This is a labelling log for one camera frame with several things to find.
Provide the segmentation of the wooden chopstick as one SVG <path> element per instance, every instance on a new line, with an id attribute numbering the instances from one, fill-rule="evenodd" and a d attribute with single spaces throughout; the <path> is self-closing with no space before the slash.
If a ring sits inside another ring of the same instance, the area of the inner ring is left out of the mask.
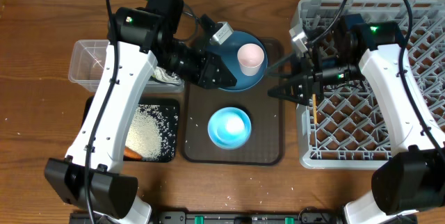
<path id="1" fill-rule="evenodd" d="M 313 106 L 312 111 L 313 111 L 313 117 L 314 117 L 314 125 L 317 125 L 317 124 L 318 124 L 318 115 L 317 115 L 316 99 L 317 99 L 317 96 L 316 96 L 316 94 L 314 93 L 314 94 L 312 95 L 312 106 Z"/>

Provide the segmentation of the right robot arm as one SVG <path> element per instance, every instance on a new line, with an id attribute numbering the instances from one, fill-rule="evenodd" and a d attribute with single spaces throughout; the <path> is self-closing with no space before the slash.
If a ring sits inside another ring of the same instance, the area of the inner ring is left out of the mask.
<path id="1" fill-rule="evenodd" d="M 373 174 L 371 190 L 349 202 L 335 223 L 388 223 L 444 206 L 444 132 L 434 120 L 407 59 L 408 35 L 395 22 L 344 15 L 326 30 L 289 31 L 291 72 L 269 96 L 300 105 L 323 87 L 367 81 L 389 133 L 391 158 Z"/>

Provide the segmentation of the light blue bowl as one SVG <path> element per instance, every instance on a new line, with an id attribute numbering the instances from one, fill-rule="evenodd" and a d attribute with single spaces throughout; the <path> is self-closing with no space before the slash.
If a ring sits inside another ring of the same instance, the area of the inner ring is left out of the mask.
<path id="1" fill-rule="evenodd" d="M 245 111 L 236 107 L 225 107 L 210 117 L 207 131 L 217 147 L 235 150 L 247 143 L 252 133 L 252 123 Z"/>

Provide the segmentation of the light blue cup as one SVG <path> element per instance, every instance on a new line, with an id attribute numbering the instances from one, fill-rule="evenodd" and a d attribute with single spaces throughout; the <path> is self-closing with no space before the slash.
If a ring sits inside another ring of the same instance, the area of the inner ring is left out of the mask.
<path id="1" fill-rule="evenodd" d="M 238 114 L 228 112 L 218 118 L 216 133 L 220 139 L 232 140 L 238 138 L 244 131 L 244 122 Z"/>

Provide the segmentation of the pink cup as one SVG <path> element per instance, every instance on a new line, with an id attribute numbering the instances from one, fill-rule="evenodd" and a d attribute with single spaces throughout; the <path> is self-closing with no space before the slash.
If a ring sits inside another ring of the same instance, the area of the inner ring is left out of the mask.
<path id="1" fill-rule="evenodd" d="M 265 59 L 265 53 L 259 45 L 248 43 L 238 50 L 237 59 L 241 72 L 251 77 L 258 73 Z"/>

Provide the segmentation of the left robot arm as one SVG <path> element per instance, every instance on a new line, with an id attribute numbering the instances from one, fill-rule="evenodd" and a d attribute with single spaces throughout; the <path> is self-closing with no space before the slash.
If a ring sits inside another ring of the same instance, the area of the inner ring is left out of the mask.
<path id="1" fill-rule="evenodd" d="M 157 67 L 196 86 L 236 84 L 221 57 L 195 51 L 174 38 L 181 8 L 120 8 L 110 19 L 99 86 L 64 159 L 50 159 L 45 179 L 63 202 L 115 223 L 147 223 L 152 209 L 137 195 L 138 180 L 123 175 L 125 141 L 136 107 Z"/>

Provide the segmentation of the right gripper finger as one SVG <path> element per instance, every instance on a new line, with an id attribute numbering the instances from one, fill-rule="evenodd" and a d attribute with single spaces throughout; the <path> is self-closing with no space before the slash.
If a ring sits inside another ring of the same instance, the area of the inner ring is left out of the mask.
<path id="1" fill-rule="evenodd" d="M 298 55 L 295 52 L 283 56 L 276 63 L 266 68 L 266 75 L 276 78 L 291 78 L 293 76 L 292 72 L 285 73 L 282 72 L 282 70 L 287 63 L 289 63 L 290 66 L 293 67 L 294 63 L 297 61 L 297 57 Z"/>
<path id="2" fill-rule="evenodd" d="M 296 75 L 271 73 L 268 76 L 279 78 L 279 84 L 268 89 L 268 96 L 296 104 L 309 106 L 312 99 L 314 78 L 309 73 Z"/>

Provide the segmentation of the orange carrot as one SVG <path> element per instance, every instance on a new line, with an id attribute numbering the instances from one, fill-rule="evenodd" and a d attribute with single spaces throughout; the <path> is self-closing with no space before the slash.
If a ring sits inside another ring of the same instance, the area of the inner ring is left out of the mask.
<path id="1" fill-rule="evenodd" d="M 124 149 L 124 157 L 126 159 L 138 160 L 138 161 L 143 159 L 143 157 L 139 153 L 131 150 L 128 147 L 125 147 L 125 149 Z"/>

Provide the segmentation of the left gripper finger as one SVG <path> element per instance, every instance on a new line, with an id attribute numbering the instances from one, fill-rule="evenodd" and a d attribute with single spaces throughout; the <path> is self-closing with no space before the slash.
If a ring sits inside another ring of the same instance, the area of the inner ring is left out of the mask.
<path id="1" fill-rule="evenodd" d="M 200 87 L 205 89 L 225 88 L 235 86 L 236 77 L 223 63 L 219 56 L 210 56 L 200 70 Z"/>
<path id="2" fill-rule="evenodd" d="M 218 31 L 218 25 L 207 14 L 203 14 L 199 22 L 204 33 L 210 38 Z"/>

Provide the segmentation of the dark blue plate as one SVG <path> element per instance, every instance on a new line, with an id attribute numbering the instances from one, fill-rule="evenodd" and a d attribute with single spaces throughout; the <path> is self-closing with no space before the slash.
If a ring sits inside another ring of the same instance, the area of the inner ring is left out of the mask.
<path id="1" fill-rule="evenodd" d="M 238 50 L 243 45 L 248 43 L 259 45 L 265 53 L 265 59 L 261 67 L 259 68 L 258 73 L 251 77 L 246 76 L 241 72 L 240 65 L 237 59 Z M 253 35 L 242 31 L 233 32 L 233 34 L 231 34 L 228 39 L 226 39 L 226 41 L 224 41 L 221 45 L 209 45 L 207 47 L 207 51 L 219 55 L 224 64 L 237 79 L 237 83 L 235 86 L 220 88 L 221 90 L 243 91 L 250 89 L 261 81 L 268 65 L 267 53 L 262 43 Z"/>

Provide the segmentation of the white tissue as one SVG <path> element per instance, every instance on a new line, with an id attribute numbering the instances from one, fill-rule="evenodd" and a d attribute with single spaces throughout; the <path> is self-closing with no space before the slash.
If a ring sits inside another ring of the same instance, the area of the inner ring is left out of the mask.
<path id="1" fill-rule="evenodd" d="M 182 80 L 174 73 L 168 72 L 162 67 L 156 67 L 152 79 L 158 83 L 167 83 L 178 86 Z"/>

